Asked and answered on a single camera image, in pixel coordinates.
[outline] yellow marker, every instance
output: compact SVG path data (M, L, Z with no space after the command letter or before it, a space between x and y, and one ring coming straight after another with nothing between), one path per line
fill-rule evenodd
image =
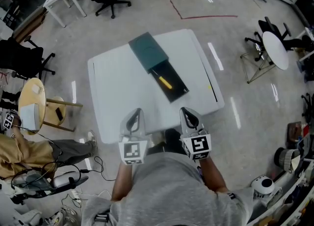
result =
M162 76L159 77L159 80L162 81L163 84L164 84L165 86L167 86L169 89L172 89L171 84L169 84L169 83L167 82L167 80L164 79Z
M168 83L166 79L164 79L162 76L158 75L156 71L152 70L157 76L159 76L159 80L162 81L162 83L167 86L170 90L172 89L171 84Z

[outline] gray t-shirt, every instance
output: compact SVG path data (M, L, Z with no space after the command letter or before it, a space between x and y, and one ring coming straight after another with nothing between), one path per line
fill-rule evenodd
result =
M176 153L157 153L133 166L133 187L119 202L88 201L82 226L97 226L108 211L108 226L239 226L248 215L234 194L215 193L203 183L195 164Z

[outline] sneaker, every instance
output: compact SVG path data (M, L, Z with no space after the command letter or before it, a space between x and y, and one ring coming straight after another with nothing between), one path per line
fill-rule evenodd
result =
M94 144L94 152L97 151L97 140L96 140L96 135L93 132L93 130L89 130L87 133L87 141L91 141Z

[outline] red tape line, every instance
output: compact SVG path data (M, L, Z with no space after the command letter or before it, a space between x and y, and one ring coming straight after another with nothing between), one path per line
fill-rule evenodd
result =
M178 13L178 15L180 16L181 20L186 20L186 19L197 19L197 18L209 18L209 17L238 17L238 16L234 16L234 15L211 15L211 16L191 16L191 17L186 17L183 18L180 14L180 12L178 11L178 9L175 7L175 5L173 4L173 2L170 0L173 8L176 10L176 12Z

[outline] concrete floor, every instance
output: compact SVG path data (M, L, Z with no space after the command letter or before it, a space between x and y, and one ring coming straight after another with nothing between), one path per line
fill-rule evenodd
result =
M289 122L303 120L301 94L313 89L313 84L305 84L299 73L295 52L289 52L289 68L282 71L271 70L251 84L247 84L240 55L253 50L244 37L253 37L260 31L258 20L268 16L280 31L285 22L293 36L297 36L303 26L291 7L279 0L267 3L253 0L130 0L132 7L115 6L116 19L111 19L110 8L96 17L94 12L101 6L91 0L78 0L87 14L83 18L73 5L70 9L63 1L54 8L67 25L62 28L48 14L43 24L33 32L32 39L44 48L44 56L56 53L49 68L56 75L47 74L45 79L48 97L62 96L72 101L71 83L76 82L77 101L84 104L78 113L69 109L72 115L66 121L77 125L74 133L59 131L43 126L40 133L50 139L86 137L93 129L99 137L96 124L87 71L87 61L105 51L128 43L138 35L149 31L152 35L182 28L194 31L211 67L225 100L225 107L208 115L205 119L212 138L211 156L226 180L229 189L247 186L255 177L274 170L272 158L276 149L284 146L286 126ZM182 18L206 15L235 15L237 17L210 17L182 20ZM212 43L223 65L220 70L208 43ZM22 80L10 79L6 89L18 90ZM40 141L36 135L30 140ZM98 155L105 162L105 176L115 178L120 162L117 144L98 143ZM85 168L85 162L78 165ZM89 174L90 179L81 185L84 194L99 194L103 190L112 191L113 182L104 181L98 173ZM52 215L61 206L65 193L49 198L27 201L30 208ZM110 198L107 192L101 197ZM73 207L70 200L65 204Z

